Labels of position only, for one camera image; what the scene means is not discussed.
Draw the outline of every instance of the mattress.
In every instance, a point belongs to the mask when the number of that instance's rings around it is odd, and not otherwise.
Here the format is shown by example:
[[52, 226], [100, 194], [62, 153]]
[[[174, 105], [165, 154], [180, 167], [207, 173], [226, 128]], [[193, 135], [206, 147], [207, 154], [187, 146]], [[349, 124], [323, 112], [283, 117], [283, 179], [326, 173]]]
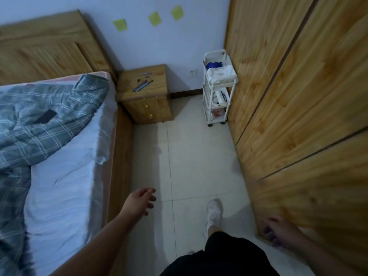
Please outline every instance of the mattress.
[[[117, 103], [110, 75], [94, 74], [109, 80], [110, 89], [102, 106], [67, 145], [31, 167], [24, 218], [28, 256], [37, 276], [51, 274], [106, 222], [112, 162], [109, 154], [113, 151]], [[78, 78], [79, 75], [34, 83], [74, 84]], [[9, 87], [0, 87], [0, 91]]]

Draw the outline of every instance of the dark brown baseboard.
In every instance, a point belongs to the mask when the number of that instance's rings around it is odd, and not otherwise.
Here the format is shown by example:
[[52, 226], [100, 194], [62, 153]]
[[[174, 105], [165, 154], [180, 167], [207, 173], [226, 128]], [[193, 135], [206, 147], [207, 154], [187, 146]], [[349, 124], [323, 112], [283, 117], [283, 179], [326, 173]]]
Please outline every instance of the dark brown baseboard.
[[184, 98], [184, 97], [202, 95], [202, 93], [203, 93], [202, 88], [201, 89], [193, 89], [193, 90], [189, 90], [189, 91], [170, 93], [170, 98], [172, 98], [172, 99]]

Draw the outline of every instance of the person's right arm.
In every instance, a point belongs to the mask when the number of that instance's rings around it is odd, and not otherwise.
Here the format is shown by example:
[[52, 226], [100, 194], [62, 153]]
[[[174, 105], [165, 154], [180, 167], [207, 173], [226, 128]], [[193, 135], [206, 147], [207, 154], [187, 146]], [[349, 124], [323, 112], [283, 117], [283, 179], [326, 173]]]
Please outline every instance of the person's right arm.
[[269, 240], [274, 245], [282, 245], [303, 257], [317, 276], [362, 276], [310, 240], [288, 219], [272, 216], [263, 221]]

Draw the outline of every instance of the white shoe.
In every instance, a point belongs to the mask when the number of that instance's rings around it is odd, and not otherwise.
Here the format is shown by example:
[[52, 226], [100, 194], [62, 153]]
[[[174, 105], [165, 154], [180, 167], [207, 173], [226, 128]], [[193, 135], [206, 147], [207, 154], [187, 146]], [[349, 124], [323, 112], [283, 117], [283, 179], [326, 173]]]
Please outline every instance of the white shoe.
[[207, 205], [207, 221], [203, 234], [208, 239], [208, 229], [210, 226], [220, 226], [222, 218], [222, 204], [218, 198], [212, 199]]

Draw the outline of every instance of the tile floor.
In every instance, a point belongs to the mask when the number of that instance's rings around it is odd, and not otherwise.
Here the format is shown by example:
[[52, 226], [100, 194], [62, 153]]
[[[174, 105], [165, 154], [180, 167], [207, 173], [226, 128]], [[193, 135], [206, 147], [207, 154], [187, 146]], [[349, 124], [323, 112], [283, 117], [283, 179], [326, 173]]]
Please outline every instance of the tile floor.
[[154, 209], [130, 235], [128, 275], [159, 275], [168, 264], [204, 248], [206, 206], [224, 206], [222, 228], [260, 246], [280, 275], [311, 270], [255, 239], [254, 218], [228, 124], [204, 121], [202, 96], [175, 99], [174, 121], [135, 126], [132, 190], [157, 189]]

